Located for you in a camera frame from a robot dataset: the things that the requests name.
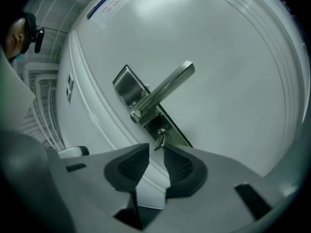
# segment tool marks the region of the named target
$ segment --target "metal lever handle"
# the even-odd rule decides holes
[[[152,93],[145,96],[130,111],[130,117],[138,123],[141,118],[148,114],[150,109],[156,107],[170,93],[179,87],[194,73],[194,65],[190,61],[185,61],[169,77],[167,77]]]

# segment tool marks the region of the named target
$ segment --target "metal plate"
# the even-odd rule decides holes
[[[129,110],[143,97],[150,94],[148,88],[145,87],[128,65],[121,70],[112,84]],[[155,141],[157,141],[159,137],[158,131],[160,129],[165,129],[170,136],[167,137],[166,143],[192,147],[191,143],[185,138],[160,104],[150,114],[148,118],[142,118],[139,123]]]

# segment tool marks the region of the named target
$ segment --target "ear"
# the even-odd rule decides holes
[[[18,35],[18,44],[23,44],[24,43],[24,35],[22,33],[20,33]]]

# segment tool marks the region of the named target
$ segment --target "label sticker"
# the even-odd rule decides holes
[[[90,19],[92,17],[92,15],[101,7],[101,5],[106,2],[107,0],[100,0],[99,3],[93,8],[91,9],[91,11],[88,13],[88,15],[86,16],[87,19]]]
[[[105,22],[129,0],[109,0],[100,6],[91,19],[96,22],[101,29],[105,28]]]

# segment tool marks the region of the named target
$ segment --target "black rubber pad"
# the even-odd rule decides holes
[[[68,172],[73,172],[73,171],[76,171],[76,170],[79,170],[79,169],[82,169],[82,168],[85,168],[86,165],[83,164],[83,163],[78,163],[78,164],[74,164],[74,165],[71,165],[71,166],[67,166],[66,169]]]
[[[267,202],[250,186],[250,184],[239,184],[234,187],[254,219],[258,220],[271,211]]]
[[[171,187],[167,198],[189,197],[199,190],[207,179],[207,167],[203,161],[175,146],[166,144],[164,165],[170,175]]]
[[[148,164],[149,144],[139,144],[133,151],[110,161],[104,175],[116,190],[135,193]]]

